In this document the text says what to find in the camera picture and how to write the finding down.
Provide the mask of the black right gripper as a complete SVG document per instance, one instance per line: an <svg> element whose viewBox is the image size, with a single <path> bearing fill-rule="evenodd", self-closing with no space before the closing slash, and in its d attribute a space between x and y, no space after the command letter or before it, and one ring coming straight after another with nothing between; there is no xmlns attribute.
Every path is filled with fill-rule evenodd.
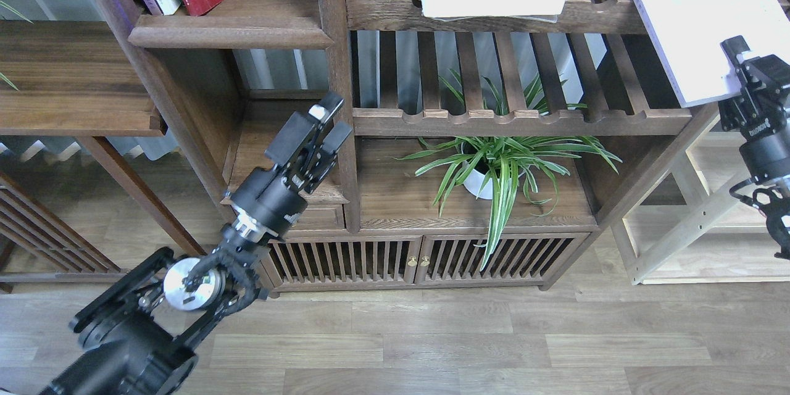
<svg viewBox="0 0 790 395"><path fill-rule="evenodd" d="M723 130L736 128L745 138L739 152L760 185L788 176L788 64L778 56L747 60L750 46L742 35L723 40L740 94L720 101Z"/></svg>

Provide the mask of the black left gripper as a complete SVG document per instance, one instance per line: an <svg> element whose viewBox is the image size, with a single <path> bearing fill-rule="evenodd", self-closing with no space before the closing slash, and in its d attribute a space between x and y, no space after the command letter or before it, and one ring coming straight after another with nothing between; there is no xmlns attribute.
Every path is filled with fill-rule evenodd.
<svg viewBox="0 0 790 395"><path fill-rule="evenodd" d="M293 113L265 150L271 169L256 167L230 195L237 211L230 238L282 239L307 208L302 192L311 194L336 165L338 151L352 127L328 128L344 99L332 91L307 114Z"/></svg>

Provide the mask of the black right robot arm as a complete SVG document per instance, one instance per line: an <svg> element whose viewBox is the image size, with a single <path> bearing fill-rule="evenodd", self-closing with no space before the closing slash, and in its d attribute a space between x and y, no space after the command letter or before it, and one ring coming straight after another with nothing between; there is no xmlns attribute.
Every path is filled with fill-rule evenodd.
<svg viewBox="0 0 790 395"><path fill-rule="evenodd" d="M718 103L720 123L723 131L738 130L745 138L739 153L750 173L729 193L767 218L768 234L781 246L775 257L788 259L788 63L774 54L750 56L741 35L720 45L740 82L737 95Z"/></svg>

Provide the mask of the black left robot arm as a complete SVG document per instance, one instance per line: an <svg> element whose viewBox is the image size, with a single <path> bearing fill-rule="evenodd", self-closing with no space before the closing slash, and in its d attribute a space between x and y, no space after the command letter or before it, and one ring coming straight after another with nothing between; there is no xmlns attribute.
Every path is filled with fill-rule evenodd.
<svg viewBox="0 0 790 395"><path fill-rule="evenodd" d="M235 220L203 257L153 252L70 322L84 353L44 394L170 394L198 363L201 341L222 319L265 299L255 265L281 241L336 165L352 128L332 123L343 98L328 92L307 113L291 114L255 168L231 194Z"/></svg>

